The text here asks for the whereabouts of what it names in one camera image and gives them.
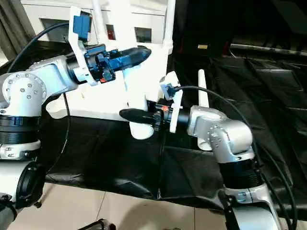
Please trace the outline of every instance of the black fabric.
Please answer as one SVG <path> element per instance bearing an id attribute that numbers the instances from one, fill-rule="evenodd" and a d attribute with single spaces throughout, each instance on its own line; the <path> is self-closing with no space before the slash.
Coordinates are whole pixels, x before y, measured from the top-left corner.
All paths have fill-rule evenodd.
<path id="1" fill-rule="evenodd" d="M 191 55 L 174 56 L 169 64 L 182 85 L 197 84 L 198 69 L 206 69 L 208 88 L 232 101 L 251 123 L 264 163 L 262 169 L 286 208 L 291 208 L 288 196 L 264 151 L 276 159 L 287 175 L 293 185 L 299 218 L 307 220 L 304 67 Z M 197 92 L 185 92 L 183 105 L 197 104 L 197 98 Z M 211 96 L 209 99 L 211 107 L 239 119 L 228 105 Z M 47 168 L 60 152 L 66 122 L 65 118 L 52 119 L 43 111 L 39 161 Z M 221 208 L 217 193 L 223 182 L 218 164 L 212 153 L 198 150 L 196 139 L 185 132 L 157 133 L 141 141 L 131 137 L 125 122 L 72 117 L 69 139 L 67 151 L 47 176 L 48 182 L 193 207 Z"/>

